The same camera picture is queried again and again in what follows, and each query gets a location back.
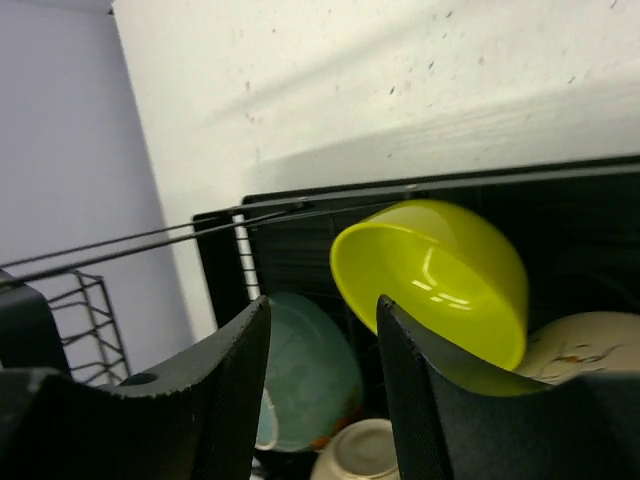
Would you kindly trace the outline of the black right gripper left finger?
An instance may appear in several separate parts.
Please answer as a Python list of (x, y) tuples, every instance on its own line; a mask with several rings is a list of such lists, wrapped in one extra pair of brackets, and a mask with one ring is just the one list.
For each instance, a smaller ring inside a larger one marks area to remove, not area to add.
[(49, 368), (1, 374), (5, 479), (246, 479), (271, 331), (259, 297), (222, 328), (117, 386)]

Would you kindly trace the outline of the yellow green bowl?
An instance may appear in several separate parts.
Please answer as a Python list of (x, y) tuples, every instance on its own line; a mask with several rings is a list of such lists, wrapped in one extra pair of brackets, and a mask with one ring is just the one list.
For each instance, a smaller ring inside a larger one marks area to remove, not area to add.
[(417, 323), (507, 371), (522, 361), (528, 277), (511, 241), (462, 206), (407, 200), (342, 230), (329, 254), (341, 297), (372, 333), (385, 295)]

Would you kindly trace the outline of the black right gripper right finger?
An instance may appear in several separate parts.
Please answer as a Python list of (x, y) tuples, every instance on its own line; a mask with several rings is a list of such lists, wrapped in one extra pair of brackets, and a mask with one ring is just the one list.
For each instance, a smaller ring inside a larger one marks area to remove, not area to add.
[(376, 321), (402, 478), (638, 478), (638, 374), (549, 385), (476, 357), (386, 295)]

